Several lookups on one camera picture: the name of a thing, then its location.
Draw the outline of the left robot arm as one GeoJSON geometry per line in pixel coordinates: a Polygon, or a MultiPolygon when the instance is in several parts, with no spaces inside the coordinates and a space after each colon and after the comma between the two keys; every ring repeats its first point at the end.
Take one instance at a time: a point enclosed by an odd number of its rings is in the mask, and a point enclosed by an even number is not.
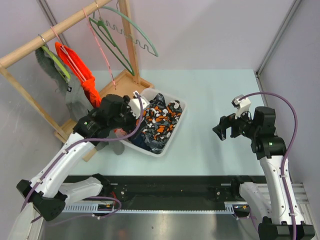
{"type": "Polygon", "coordinates": [[[86,180],[72,184],[72,189],[61,188],[70,171],[88,152],[101,142],[110,142],[115,129],[129,129],[133,135],[142,121],[142,96],[134,97],[107,94],[100,106],[78,120],[63,147],[48,165],[30,180],[22,179],[16,188],[24,197],[23,207],[31,203],[40,217],[47,222],[54,220],[65,206],[86,198],[105,200],[110,196],[109,182],[95,174],[86,180]]]}

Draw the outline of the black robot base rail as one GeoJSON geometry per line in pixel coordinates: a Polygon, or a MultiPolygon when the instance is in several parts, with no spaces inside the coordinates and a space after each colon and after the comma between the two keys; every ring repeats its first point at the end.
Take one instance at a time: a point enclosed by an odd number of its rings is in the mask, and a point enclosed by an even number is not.
{"type": "Polygon", "coordinates": [[[265,184],[261,175],[107,176],[110,186],[101,196],[114,197],[122,211],[204,212],[225,210],[226,202],[241,202],[245,182],[265,184]]]}

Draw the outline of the pink wire hanger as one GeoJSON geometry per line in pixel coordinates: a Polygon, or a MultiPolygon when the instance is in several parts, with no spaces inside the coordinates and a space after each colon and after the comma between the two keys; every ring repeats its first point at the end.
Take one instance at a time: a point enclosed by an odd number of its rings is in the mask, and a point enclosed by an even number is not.
{"type": "Polygon", "coordinates": [[[97,38],[97,35],[96,35],[93,27],[92,27],[91,24],[90,24],[90,20],[89,20],[89,17],[88,17],[88,15],[87,15],[87,13],[85,12],[85,9],[82,8],[82,11],[83,11],[83,13],[84,13],[85,19],[87,20],[88,27],[89,27],[89,29],[90,29],[90,31],[91,31],[94,39],[95,39],[95,42],[96,42],[96,44],[97,44],[97,46],[98,46],[98,48],[99,48],[99,50],[100,50],[100,53],[101,53],[101,55],[102,55],[102,57],[103,57],[103,59],[104,59],[104,62],[105,62],[106,67],[107,67],[107,69],[108,69],[109,75],[110,75],[110,77],[111,77],[111,82],[112,82],[112,84],[113,84],[113,87],[114,87],[114,89],[116,90],[116,89],[117,89],[117,87],[116,87],[116,82],[115,82],[115,79],[114,79],[114,76],[113,76],[113,72],[112,72],[112,70],[111,70],[111,66],[110,66],[110,63],[109,63],[109,61],[108,61],[108,58],[107,58],[104,50],[102,49],[102,46],[100,45],[100,42],[99,42],[99,40],[98,40],[98,38],[97,38]]]}

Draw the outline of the orange camouflage patterned shorts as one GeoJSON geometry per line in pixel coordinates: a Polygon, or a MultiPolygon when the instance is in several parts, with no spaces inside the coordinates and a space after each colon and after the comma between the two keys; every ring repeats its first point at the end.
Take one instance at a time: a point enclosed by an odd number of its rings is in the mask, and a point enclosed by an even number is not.
{"type": "Polygon", "coordinates": [[[146,141],[166,143],[183,113],[178,100],[166,104],[163,100],[151,100],[143,113],[144,126],[141,130],[146,141]]]}

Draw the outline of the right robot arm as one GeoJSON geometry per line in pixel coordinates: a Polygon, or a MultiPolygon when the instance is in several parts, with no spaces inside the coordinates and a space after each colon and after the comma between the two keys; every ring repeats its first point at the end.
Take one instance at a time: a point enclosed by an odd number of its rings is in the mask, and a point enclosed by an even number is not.
{"type": "Polygon", "coordinates": [[[259,106],[253,118],[248,112],[240,116],[222,116],[212,130],[220,140],[244,136],[251,141],[251,150],[263,169],[269,198],[265,198],[253,182],[237,183],[230,188],[231,196],[248,203],[255,217],[258,236],[261,240],[311,240],[316,231],[306,223],[301,213],[289,178],[288,164],[284,162],[287,151],[284,140],[275,134],[276,112],[274,109],[259,106]]]}

